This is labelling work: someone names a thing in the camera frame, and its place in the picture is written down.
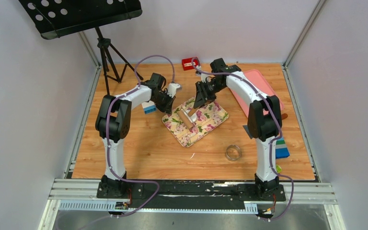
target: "floral pattern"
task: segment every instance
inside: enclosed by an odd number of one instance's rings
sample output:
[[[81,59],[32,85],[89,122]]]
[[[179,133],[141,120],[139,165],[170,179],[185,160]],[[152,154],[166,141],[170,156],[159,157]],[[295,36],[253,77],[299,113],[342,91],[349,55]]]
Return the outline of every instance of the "floral pattern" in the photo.
[[[197,120],[194,127],[189,130],[177,115],[177,112],[180,109],[189,112],[194,105],[194,101],[194,97],[189,99],[184,104],[178,106],[171,115],[165,115],[161,119],[173,136],[184,147],[190,147],[229,117],[228,113],[217,102],[212,102],[196,111]]]

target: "yellow-green object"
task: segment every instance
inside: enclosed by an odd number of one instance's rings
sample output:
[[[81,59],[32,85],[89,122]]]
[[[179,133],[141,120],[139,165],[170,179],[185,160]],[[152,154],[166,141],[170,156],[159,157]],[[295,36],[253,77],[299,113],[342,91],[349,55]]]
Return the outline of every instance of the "yellow-green object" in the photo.
[[[276,171],[277,173],[280,173],[281,172],[281,167],[279,165],[276,164]]]

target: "white wall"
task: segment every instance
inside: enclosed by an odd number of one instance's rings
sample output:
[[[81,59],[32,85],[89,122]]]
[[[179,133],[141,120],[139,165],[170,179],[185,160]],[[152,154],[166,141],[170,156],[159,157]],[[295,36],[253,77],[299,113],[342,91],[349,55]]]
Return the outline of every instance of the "white wall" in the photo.
[[[282,62],[317,0],[142,0],[143,14],[101,27],[129,61],[152,54],[174,62]],[[95,31],[87,32],[93,46]],[[122,62],[114,52],[114,62]],[[166,62],[153,58],[150,62]]]
[[[44,40],[18,1],[0,1],[0,229],[37,228],[93,75],[77,35]]]
[[[329,0],[289,69],[346,227],[368,229],[368,1]]]

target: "red container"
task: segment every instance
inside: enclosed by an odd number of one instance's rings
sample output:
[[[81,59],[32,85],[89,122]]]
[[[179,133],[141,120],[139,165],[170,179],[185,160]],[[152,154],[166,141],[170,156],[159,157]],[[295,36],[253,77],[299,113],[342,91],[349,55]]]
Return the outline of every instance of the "red container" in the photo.
[[[195,57],[195,58],[196,58],[194,60],[195,66],[199,66],[198,58],[197,57]],[[191,65],[191,60],[192,59],[193,59],[193,57],[181,60],[181,64],[183,65],[184,70],[194,69],[193,66]]]

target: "pink tray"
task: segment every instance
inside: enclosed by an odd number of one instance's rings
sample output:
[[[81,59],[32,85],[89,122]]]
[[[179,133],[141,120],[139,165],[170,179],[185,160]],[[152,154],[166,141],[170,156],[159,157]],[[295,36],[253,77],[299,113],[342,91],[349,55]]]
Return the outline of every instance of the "pink tray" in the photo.
[[[273,96],[277,94],[274,92],[270,84],[266,81],[266,79],[263,77],[263,75],[256,69],[252,69],[246,72],[243,72],[245,77],[257,88],[259,88],[261,91],[266,93],[269,96]],[[238,101],[239,105],[241,106],[243,112],[245,113],[246,117],[249,115],[249,105],[246,104],[243,99],[234,91],[232,91],[233,96],[235,96],[236,100]],[[284,109],[283,102],[280,100],[280,110]]]

